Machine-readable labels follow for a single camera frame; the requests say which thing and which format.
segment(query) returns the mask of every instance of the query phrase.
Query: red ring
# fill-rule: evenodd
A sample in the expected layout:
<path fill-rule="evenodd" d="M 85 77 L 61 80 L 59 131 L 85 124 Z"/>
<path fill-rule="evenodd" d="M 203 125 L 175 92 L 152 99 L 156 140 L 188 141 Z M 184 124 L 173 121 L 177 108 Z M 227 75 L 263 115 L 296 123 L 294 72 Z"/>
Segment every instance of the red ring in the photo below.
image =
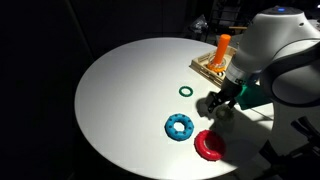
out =
<path fill-rule="evenodd" d="M 212 142 L 214 150 L 208 149 L 205 146 L 205 140 Z M 208 160 L 208 161 L 217 161 L 221 159 L 226 151 L 226 145 L 223 139 L 213 131 L 204 130 L 201 131 L 194 140 L 194 146 L 198 154 Z"/>

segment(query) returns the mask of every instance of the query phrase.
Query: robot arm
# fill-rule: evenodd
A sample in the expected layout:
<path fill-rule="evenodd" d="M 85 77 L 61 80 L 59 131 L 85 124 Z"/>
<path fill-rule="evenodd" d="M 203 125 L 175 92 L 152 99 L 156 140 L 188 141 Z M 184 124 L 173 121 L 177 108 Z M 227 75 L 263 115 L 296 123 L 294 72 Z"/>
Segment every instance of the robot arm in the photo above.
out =
<path fill-rule="evenodd" d="M 320 104 L 320 32 L 302 11 L 274 7 L 255 16 L 227 68 L 221 91 L 210 98 L 208 111 L 234 101 L 242 85 L 259 78 L 267 95 L 280 103 Z"/>

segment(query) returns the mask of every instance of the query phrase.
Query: white round table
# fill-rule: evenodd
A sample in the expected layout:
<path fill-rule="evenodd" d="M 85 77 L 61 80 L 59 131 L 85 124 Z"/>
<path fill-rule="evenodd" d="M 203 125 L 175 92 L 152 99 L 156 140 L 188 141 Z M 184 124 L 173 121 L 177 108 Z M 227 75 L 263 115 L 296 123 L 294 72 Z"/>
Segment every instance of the white round table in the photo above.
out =
<path fill-rule="evenodd" d="M 84 136 L 112 163 L 148 178 L 213 178 L 249 161 L 270 135 L 272 103 L 245 111 L 236 105 L 234 121 L 216 126 L 226 143 L 223 159 L 206 161 L 194 148 L 196 135 L 214 124 L 199 116 L 196 104 L 219 88 L 189 65 L 215 48 L 193 40 L 155 38 L 103 55 L 86 71 L 76 91 L 75 112 Z M 181 86 L 191 87 L 193 95 L 182 97 Z M 190 117 L 195 126 L 191 137 L 181 142 L 164 130 L 169 116 L 176 113 Z"/>

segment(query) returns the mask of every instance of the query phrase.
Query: small green ring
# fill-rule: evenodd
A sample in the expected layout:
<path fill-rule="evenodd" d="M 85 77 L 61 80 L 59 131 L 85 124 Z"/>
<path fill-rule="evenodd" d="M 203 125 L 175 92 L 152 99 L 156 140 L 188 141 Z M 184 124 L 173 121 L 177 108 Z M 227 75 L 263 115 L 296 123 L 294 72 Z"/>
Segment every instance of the small green ring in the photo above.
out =
<path fill-rule="evenodd" d="M 188 89 L 190 91 L 189 94 L 185 94 L 182 92 L 183 89 Z M 191 89 L 191 87 L 189 86 L 182 86 L 180 89 L 179 89 L 179 94 L 183 97 L 190 97 L 192 94 L 193 94 L 193 90 Z"/>

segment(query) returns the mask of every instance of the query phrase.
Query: blue toy ring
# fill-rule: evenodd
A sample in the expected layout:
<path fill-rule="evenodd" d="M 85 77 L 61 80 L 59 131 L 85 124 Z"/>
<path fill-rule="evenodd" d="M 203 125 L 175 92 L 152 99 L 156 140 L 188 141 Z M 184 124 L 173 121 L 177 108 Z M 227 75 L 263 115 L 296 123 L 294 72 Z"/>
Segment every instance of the blue toy ring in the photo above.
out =
<path fill-rule="evenodd" d="M 184 126 L 184 130 L 183 131 L 177 131 L 174 128 L 174 124 L 176 122 L 180 122 L 183 124 Z M 167 135 L 176 141 L 184 141 L 186 139 L 188 139 L 194 129 L 193 123 L 191 121 L 191 119 L 183 114 L 174 114 L 172 116 L 169 117 L 169 119 L 167 120 L 164 129 L 166 130 Z"/>

